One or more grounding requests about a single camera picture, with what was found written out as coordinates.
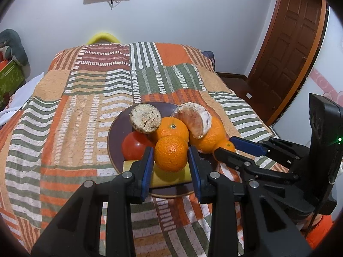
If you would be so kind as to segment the person right hand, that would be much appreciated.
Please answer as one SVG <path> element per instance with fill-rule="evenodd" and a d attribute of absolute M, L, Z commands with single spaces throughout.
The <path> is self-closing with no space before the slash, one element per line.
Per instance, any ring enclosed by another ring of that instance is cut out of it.
<path fill-rule="evenodd" d="M 313 226 L 315 226 L 316 224 L 318 224 L 321 220 L 322 220 L 322 214 L 310 214 L 309 216 L 307 216 L 305 219 L 302 219 L 299 222 L 296 222 L 296 227 L 298 230 L 306 233 L 307 231 L 309 231 Z"/>

